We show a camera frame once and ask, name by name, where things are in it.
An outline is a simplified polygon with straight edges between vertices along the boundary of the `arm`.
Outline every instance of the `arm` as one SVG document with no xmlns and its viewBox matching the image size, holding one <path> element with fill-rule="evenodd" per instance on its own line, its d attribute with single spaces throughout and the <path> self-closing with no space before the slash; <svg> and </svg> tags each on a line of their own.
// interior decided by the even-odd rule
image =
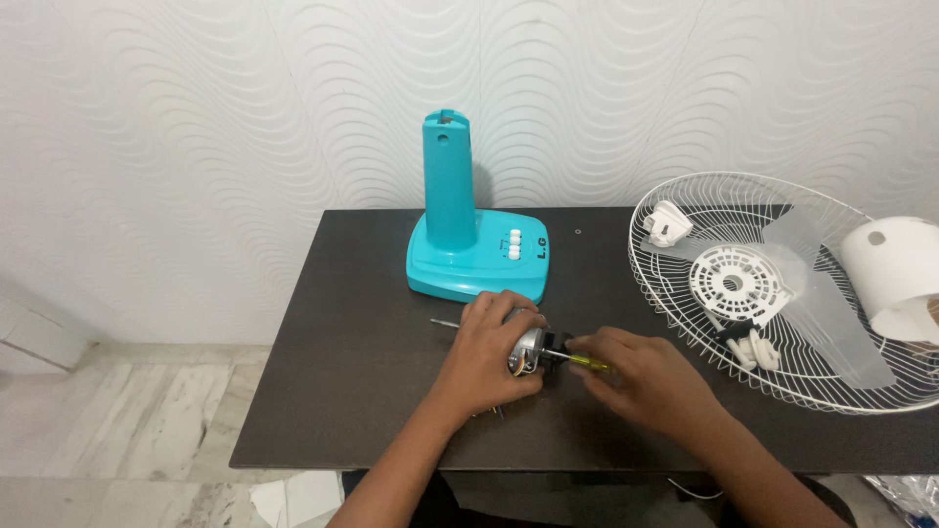
<svg viewBox="0 0 939 528">
<path fill-rule="evenodd" d="M 601 328 L 571 340 L 568 348 L 615 366 L 614 376 L 571 370 L 617 414 L 697 457 L 750 524 L 846 526 L 720 405 L 698 371 L 665 339 Z"/>
<path fill-rule="evenodd" d="M 502 324 L 514 307 L 527 309 Z M 508 290 L 484 291 L 466 305 L 437 381 L 330 528 L 407 526 L 450 437 L 473 414 L 541 390 L 540 372 L 515 378 L 507 364 L 518 338 L 546 325 L 537 311 Z"/>
</svg>

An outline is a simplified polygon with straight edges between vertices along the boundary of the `person's right hand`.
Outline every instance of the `person's right hand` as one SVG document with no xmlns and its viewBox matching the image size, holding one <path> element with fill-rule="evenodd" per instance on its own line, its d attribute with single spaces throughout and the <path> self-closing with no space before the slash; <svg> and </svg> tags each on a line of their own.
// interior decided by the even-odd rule
<svg viewBox="0 0 939 528">
<path fill-rule="evenodd" d="M 686 449 L 730 415 L 695 367 L 669 341 L 603 327 L 567 348 L 613 366 L 613 374 L 571 365 L 584 386 L 623 418 L 664 434 Z"/>
</svg>

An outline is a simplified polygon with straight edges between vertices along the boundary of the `screwdriver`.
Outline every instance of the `screwdriver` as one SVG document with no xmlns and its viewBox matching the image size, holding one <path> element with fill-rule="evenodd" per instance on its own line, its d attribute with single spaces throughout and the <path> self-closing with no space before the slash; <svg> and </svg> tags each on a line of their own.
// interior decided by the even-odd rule
<svg viewBox="0 0 939 528">
<path fill-rule="evenodd" d="M 441 326 L 449 326 L 450 328 L 459 328 L 459 327 L 460 327 L 459 323 L 450 322 L 450 321 L 448 321 L 448 320 L 433 319 L 433 318 L 432 318 L 432 319 L 430 319 L 430 322 L 432 322 L 432 323 L 434 323 L 434 324 L 441 325 Z M 601 363 L 601 362 L 595 360 L 594 358 L 589 358 L 589 357 L 586 357 L 586 356 L 580 356 L 580 355 L 577 355 L 577 354 L 565 354 L 565 353 L 563 353 L 563 352 L 557 352 L 557 351 L 549 350 L 549 349 L 541 349 L 540 352 L 541 352 L 541 353 L 545 353 L 545 354 L 549 354 L 549 355 L 552 355 L 552 356 L 557 356 L 557 357 L 563 358 L 563 359 L 565 359 L 565 360 L 567 360 L 567 361 L 570 361 L 571 363 L 576 363 L 576 364 L 578 364 L 578 365 L 583 365 L 583 366 L 586 366 L 587 368 L 592 369 L 592 370 L 605 370 L 605 371 L 609 372 L 609 366 L 604 365 L 603 363 Z"/>
</svg>

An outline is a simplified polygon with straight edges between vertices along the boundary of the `hand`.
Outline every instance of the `hand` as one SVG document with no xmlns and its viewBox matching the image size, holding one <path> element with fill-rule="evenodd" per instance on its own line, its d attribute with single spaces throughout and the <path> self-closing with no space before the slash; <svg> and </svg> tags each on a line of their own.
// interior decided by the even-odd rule
<svg viewBox="0 0 939 528">
<path fill-rule="evenodd" d="M 516 307 L 525 310 L 502 324 Z M 498 295 L 481 292 L 463 308 L 454 345 L 427 397 L 466 421 L 490 407 L 537 393 L 541 371 L 516 378 L 509 372 L 508 359 L 519 337 L 545 326 L 531 299 L 507 289 Z"/>
<path fill-rule="evenodd" d="M 577 366 L 584 387 L 623 418 L 694 451 L 730 415 L 695 367 L 669 341 L 603 327 L 567 348 L 615 367 L 613 375 Z"/>
</svg>

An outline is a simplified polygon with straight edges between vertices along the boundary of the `dark wooden table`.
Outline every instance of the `dark wooden table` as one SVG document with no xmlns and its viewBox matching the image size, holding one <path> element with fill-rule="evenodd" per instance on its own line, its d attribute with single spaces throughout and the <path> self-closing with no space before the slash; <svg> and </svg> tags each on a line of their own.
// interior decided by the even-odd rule
<svg viewBox="0 0 939 528">
<path fill-rule="evenodd" d="M 626 248 L 632 208 L 526 209 L 547 226 L 552 326 L 662 335 L 717 398 L 801 473 L 939 473 L 939 407 L 848 416 L 784 403 L 717 371 L 646 302 Z M 303 266 L 231 458 L 236 468 L 371 466 L 437 375 L 461 303 L 408 289 L 405 253 L 421 210 L 329 210 Z M 486 413 L 450 443 L 441 469 L 696 472 L 668 440 L 601 407 L 563 369 L 536 396 Z"/>
</svg>

